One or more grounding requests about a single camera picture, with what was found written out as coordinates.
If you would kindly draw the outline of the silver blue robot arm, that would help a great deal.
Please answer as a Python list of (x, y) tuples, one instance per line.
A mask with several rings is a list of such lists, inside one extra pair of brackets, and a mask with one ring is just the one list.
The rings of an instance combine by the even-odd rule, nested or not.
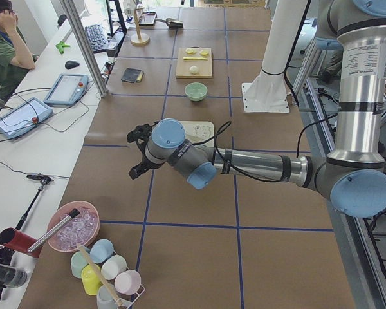
[(142, 154), (137, 178), (169, 164), (197, 189), (217, 173), (262, 182), (292, 182), (316, 191), (346, 215), (366, 218), (386, 209), (385, 160), (378, 152), (386, 79), (386, 1), (322, 1), (317, 39), (343, 48), (334, 149), (323, 158), (218, 149), (187, 140), (177, 120), (136, 127), (127, 135)]

